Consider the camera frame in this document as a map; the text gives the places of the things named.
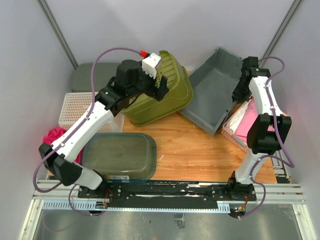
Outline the white perforated plastic basket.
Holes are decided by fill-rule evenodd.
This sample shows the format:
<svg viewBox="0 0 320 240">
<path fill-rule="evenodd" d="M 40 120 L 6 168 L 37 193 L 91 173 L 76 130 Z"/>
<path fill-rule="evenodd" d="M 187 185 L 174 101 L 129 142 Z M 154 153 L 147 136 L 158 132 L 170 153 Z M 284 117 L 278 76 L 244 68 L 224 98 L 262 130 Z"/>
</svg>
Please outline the white perforated plastic basket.
<svg viewBox="0 0 320 240">
<path fill-rule="evenodd" d="M 58 125 L 68 130 L 86 112 L 92 103 L 91 92 L 70 92 L 64 96 Z M 104 124 L 97 133 L 121 133 L 124 128 L 125 116 L 119 113 L 112 121 Z"/>
</svg>

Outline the grey plastic bin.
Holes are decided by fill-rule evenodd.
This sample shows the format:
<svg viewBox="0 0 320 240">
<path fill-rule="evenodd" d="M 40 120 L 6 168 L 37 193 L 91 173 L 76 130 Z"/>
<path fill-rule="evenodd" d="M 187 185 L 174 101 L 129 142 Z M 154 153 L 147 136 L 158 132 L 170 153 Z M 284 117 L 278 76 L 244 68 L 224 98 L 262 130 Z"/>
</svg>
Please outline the grey plastic bin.
<svg viewBox="0 0 320 240">
<path fill-rule="evenodd" d="M 189 75 L 193 89 L 191 102 L 179 113 L 214 136 L 235 106 L 232 93 L 241 76 L 242 58 L 218 47 Z"/>
</svg>

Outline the dark grey plastic tray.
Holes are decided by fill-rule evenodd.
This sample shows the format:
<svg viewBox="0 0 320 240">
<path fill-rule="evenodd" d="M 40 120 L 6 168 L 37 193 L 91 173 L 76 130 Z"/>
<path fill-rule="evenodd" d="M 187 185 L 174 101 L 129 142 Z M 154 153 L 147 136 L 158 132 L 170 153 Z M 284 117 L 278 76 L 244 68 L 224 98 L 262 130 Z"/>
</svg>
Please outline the dark grey plastic tray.
<svg viewBox="0 0 320 240">
<path fill-rule="evenodd" d="M 95 65 L 94 89 L 99 91 L 104 88 L 112 77 L 116 76 L 120 63 L 102 62 Z M 71 91 L 73 93 L 91 92 L 91 71 L 93 63 L 83 63 L 78 66 L 71 77 Z"/>
</svg>

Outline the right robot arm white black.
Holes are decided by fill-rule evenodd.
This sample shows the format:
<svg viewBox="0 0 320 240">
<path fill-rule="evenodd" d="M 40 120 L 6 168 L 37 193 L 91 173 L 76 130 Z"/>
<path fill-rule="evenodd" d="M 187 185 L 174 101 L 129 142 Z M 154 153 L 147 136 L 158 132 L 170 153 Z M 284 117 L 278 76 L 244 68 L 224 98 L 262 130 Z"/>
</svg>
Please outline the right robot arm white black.
<svg viewBox="0 0 320 240">
<path fill-rule="evenodd" d="M 246 143 L 248 150 L 240 167 L 228 179 L 226 193 L 234 200 L 248 200 L 254 190 L 254 180 L 267 158 L 284 150 L 284 142 L 292 119 L 279 108 L 272 90 L 270 70 L 259 66 L 259 59 L 249 56 L 242 61 L 239 82 L 232 93 L 237 103 L 253 98 L 257 117 L 250 127 Z"/>
</svg>

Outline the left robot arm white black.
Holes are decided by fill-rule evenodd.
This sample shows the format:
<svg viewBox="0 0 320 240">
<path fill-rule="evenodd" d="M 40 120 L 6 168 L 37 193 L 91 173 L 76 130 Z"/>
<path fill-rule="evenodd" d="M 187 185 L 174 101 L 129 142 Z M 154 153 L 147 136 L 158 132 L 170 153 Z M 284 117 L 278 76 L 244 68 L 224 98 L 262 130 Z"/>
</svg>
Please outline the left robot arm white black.
<svg viewBox="0 0 320 240">
<path fill-rule="evenodd" d="M 161 57 L 155 53 L 142 61 L 122 61 L 107 85 L 93 93 L 93 102 L 76 123 L 52 144 L 43 143 L 39 147 L 44 166 L 62 185 L 87 187 L 96 198 L 107 193 L 103 176 L 76 163 L 76 158 L 103 125 L 130 105 L 132 98 L 142 94 L 157 101 L 164 98 L 169 91 L 167 77 L 163 76 L 160 84 L 156 85 L 157 69 L 161 62 Z"/>
</svg>

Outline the translucent blue plastic tub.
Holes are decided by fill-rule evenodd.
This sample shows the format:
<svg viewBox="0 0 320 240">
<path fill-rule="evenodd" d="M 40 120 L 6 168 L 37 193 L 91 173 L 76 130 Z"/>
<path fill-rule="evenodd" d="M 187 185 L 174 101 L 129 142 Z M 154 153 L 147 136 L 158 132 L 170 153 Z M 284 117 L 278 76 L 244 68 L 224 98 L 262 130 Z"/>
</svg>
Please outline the translucent blue plastic tub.
<svg viewBox="0 0 320 240">
<path fill-rule="evenodd" d="M 85 145 L 81 164 L 110 182 L 144 183 L 157 167 L 157 144 L 143 133 L 97 133 Z"/>
</svg>

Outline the olive green plastic basin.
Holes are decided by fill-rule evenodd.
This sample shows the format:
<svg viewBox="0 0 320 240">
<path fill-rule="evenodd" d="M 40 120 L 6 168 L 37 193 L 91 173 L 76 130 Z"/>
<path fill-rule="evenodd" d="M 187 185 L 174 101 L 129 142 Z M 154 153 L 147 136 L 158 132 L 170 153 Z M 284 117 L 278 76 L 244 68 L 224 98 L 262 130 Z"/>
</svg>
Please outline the olive green plastic basin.
<svg viewBox="0 0 320 240">
<path fill-rule="evenodd" d="M 186 69 L 168 51 L 159 52 L 162 63 L 157 70 L 156 86 L 161 77 L 167 77 L 169 92 L 161 101 L 145 94 L 121 113 L 135 126 L 143 126 L 186 107 L 193 98 L 193 88 Z"/>
</svg>

